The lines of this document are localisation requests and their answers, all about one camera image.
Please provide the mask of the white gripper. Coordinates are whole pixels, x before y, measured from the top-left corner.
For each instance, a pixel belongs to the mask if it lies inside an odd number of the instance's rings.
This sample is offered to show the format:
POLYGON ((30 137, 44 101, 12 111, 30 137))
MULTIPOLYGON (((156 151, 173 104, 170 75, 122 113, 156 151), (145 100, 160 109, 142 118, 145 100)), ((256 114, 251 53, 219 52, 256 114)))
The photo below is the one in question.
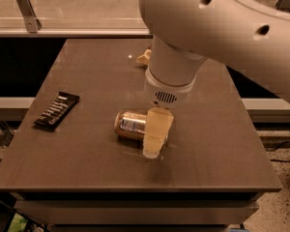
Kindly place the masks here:
POLYGON ((143 155, 148 159, 156 159, 162 149, 173 123, 174 116, 165 108, 173 108, 183 103, 189 96, 195 79, 182 86, 163 84, 157 80, 149 69, 145 72, 144 92, 146 98, 159 107, 150 109, 146 116, 143 139, 143 155))

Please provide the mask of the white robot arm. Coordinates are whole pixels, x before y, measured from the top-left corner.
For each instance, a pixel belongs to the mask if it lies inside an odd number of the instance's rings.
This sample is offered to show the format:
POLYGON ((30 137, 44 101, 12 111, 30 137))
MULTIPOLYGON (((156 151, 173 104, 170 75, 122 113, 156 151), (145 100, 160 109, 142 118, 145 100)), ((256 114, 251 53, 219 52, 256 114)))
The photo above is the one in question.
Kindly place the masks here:
POLYGON ((290 102, 290 14, 254 0, 139 0, 153 33, 144 90, 170 109, 213 59, 290 102))

